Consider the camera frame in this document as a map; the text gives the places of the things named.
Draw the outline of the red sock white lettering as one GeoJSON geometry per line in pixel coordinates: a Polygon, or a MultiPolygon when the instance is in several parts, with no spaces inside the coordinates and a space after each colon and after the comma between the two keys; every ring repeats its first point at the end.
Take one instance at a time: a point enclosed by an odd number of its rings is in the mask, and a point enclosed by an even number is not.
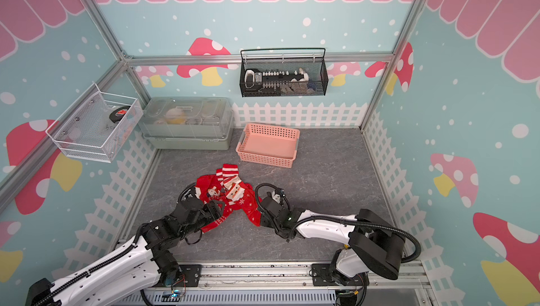
{"type": "Polygon", "coordinates": [[[209,203],[211,200],[218,200],[225,203],[223,215],[216,221],[202,228],[202,233],[207,233],[220,224],[222,224],[231,214],[232,209],[228,205],[228,200],[222,193],[222,182],[219,181],[217,175],[204,175],[197,179],[195,183],[195,195],[204,203],[209,203]]]}

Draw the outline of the red Santa sock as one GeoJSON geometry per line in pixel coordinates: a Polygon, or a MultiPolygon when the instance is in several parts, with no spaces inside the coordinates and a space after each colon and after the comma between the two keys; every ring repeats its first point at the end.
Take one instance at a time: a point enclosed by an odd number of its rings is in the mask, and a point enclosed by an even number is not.
{"type": "Polygon", "coordinates": [[[258,210],[253,187],[240,179],[235,179],[225,183],[225,188],[226,207],[223,217],[227,218],[233,211],[242,210],[253,225],[260,227],[262,214],[258,210]]]}

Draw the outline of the red white striped sock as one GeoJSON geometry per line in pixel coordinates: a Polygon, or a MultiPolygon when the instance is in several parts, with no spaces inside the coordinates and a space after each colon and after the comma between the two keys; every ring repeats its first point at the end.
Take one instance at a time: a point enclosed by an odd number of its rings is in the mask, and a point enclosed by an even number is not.
{"type": "Polygon", "coordinates": [[[216,170],[216,176],[219,184],[225,186],[225,183],[239,176],[239,167],[233,164],[223,164],[216,170]]]}

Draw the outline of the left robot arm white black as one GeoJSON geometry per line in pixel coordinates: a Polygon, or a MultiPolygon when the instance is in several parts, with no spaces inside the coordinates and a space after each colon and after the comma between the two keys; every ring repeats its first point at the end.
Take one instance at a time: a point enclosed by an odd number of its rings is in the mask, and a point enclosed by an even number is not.
{"type": "Polygon", "coordinates": [[[225,203],[204,203],[184,190],[168,215],[143,223],[135,236],[113,252],[54,282],[29,288],[27,305],[112,305],[134,292],[184,279],[170,249],[222,217],[225,203]]]}

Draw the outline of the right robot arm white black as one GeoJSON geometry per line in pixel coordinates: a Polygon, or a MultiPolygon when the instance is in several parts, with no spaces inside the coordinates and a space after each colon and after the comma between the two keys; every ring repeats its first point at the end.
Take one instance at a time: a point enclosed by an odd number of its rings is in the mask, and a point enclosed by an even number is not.
{"type": "Polygon", "coordinates": [[[257,196],[261,225],[272,228],[286,241],[318,238],[343,245],[329,264],[314,264],[310,270],[316,286],[368,285],[369,273],[396,280],[400,267],[421,254],[420,241],[386,222],[368,209],[355,215],[335,216],[294,208],[284,190],[269,184],[266,197],[257,196]]]}

